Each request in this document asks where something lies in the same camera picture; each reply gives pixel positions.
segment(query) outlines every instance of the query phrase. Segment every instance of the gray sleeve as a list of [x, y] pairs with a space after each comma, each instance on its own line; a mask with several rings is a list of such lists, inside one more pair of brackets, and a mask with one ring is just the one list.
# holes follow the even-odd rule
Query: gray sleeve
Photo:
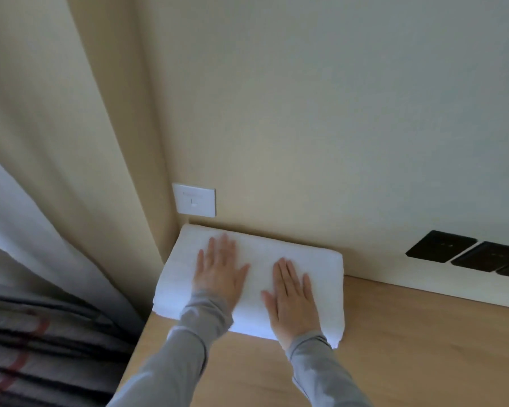
[[211, 344], [228, 331], [232, 316], [226, 302], [199, 291], [159, 352], [115, 394], [109, 407], [188, 407], [207, 364]]
[[295, 338], [286, 356], [294, 369], [292, 381], [313, 407], [373, 407], [321, 332]]

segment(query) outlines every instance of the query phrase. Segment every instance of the red stripe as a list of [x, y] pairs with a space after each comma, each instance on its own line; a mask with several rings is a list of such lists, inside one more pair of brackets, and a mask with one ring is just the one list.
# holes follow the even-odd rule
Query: red stripe
[[[37, 314], [34, 313], [33, 311], [28, 311], [28, 314], [37, 316]], [[47, 328], [49, 328], [50, 324], [50, 321], [45, 319], [44, 317], [39, 317], [38, 319], [39, 323], [36, 329], [33, 332], [27, 334], [26, 337], [23, 337], [22, 339], [19, 340], [20, 347], [24, 349], [22, 349], [19, 352], [17, 359], [9, 367], [7, 367], [6, 370], [12, 373], [17, 373], [27, 364], [29, 352], [26, 350], [26, 347], [28, 343], [33, 338], [43, 335], [43, 333], [46, 332]], [[13, 374], [5, 375], [0, 381], [0, 393], [10, 388], [16, 380], [17, 377], [14, 376]]]

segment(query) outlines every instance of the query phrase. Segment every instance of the folded white towel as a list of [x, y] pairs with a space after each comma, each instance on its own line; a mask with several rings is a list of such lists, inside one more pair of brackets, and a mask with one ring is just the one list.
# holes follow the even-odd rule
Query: folded white towel
[[[156, 314], [176, 320], [179, 318], [190, 298], [198, 250], [205, 250], [210, 237], [218, 238], [222, 233], [214, 228], [190, 224], [183, 226], [156, 286], [153, 299], [153, 311]], [[273, 264], [285, 257], [294, 263], [299, 277], [309, 273], [322, 332], [330, 345], [337, 348], [345, 330], [341, 254], [254, 235], [234, 232], [227, 234], [237, 242], [238, 266], [251, 264], [241, 300], [233, 312], [234, 325], [230, 330], [276, 340], [260, 292], [273, 291]]]

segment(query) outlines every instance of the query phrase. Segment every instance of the wooden table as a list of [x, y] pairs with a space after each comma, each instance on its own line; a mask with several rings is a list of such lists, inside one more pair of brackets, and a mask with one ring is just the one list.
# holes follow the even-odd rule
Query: wooden table
[[[347, 327], [336, 354], [377, 407], [509, 407], [509, 308], [345, 278]], [[151, 314], [125, 382], [175, 321]], [[276, 341], [227, 333], [211, 348], [193, 407], [298, 407]]]

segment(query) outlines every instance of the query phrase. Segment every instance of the striped fabric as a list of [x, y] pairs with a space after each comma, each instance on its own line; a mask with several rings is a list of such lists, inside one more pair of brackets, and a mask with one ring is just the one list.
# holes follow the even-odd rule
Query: striped fabric
[[0, 295], [0, 406], [105, 406], [135, 342], [91, 308]]

